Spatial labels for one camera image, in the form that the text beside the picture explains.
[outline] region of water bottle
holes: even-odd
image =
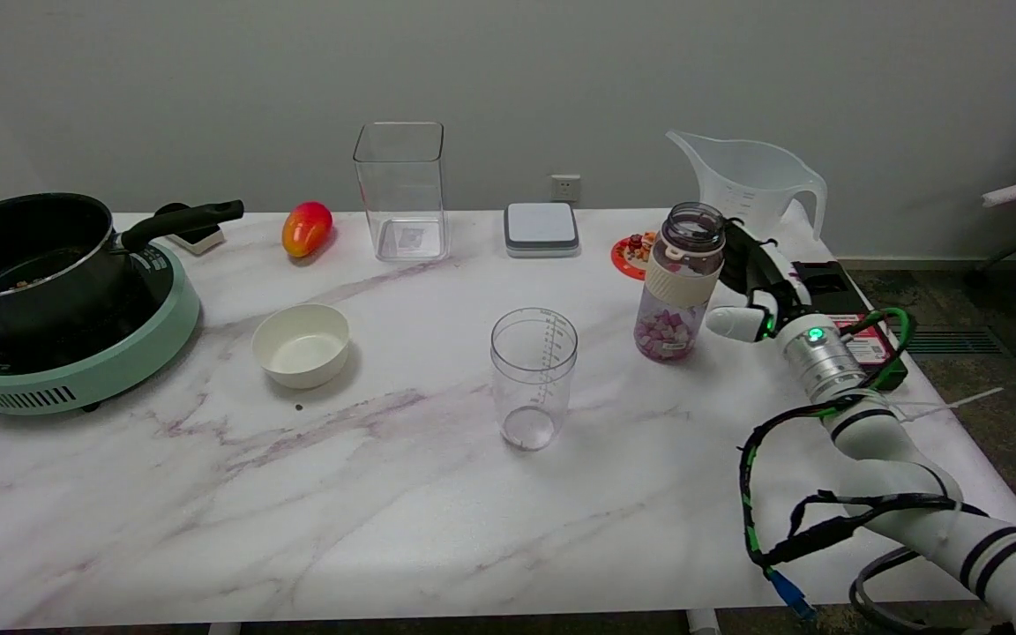
[[[709,204],[685,202],[669,212],[645,264],[633,341],[656,362],[692,353],[723,265],[723,216]]]

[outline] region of pot handle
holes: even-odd
[[[116,253],[141,251],[153,238],[212,228],[218,223],[238,220],[244,213],[245,204],[242,201],[201,204],[189,209],[161,213],[158,216],[138,221],[124,233],[117,234],[111,251]]]

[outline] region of white bowl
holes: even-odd
[[[334,378],[347,361],[347,318],[322,304],[271,314],[253,333],[253,357],[278,384],[307,389]]]

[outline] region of robotic arm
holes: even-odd
[[[820,493],[826,496],[814,501],[842,503],[853,515],[864,515],[876,505],[872,519],[865,523],[868,529],[932,560],[1016,625],[1016,526],[986,518],[965,505],[959,484],[916,449],[886,401],[868,387],[866,374],[845,347],[838,326],[811,307],[810,293],[777,248],[773,241],[759,242],[737,223],[726,225],[720,280],[745,295],[747,303],[710,310],[705,325],[720,336],[741,341],[774,338],[811,403],[838,404],[814,416],[821,416],[838,450],[858,462],[842,479],[839,495]],[[924,501],[935,499],[939,509],[896,505],[920,496]],[[952,503],[954,509],[943,506],[944,502]],[[888,511],[890,505],[895,511]],[[747,498],[746,514],[750,514]],[[850,526],[843,537],[852,529]],[[841,538],[830,537],[827,544]],[[780,552],[775,547],[765,555],[765,562],[757,560],[757,564],[769,575],[768,565],[824,548],[826,538],[822,543],[807,551],[787,546]]]

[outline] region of pink candy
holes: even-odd
[[[681,314],[670,311],[642,315],[633,326],[633,341],[637,343],[638,351],[656,362],[688,357],[692,351],[693,334]]]

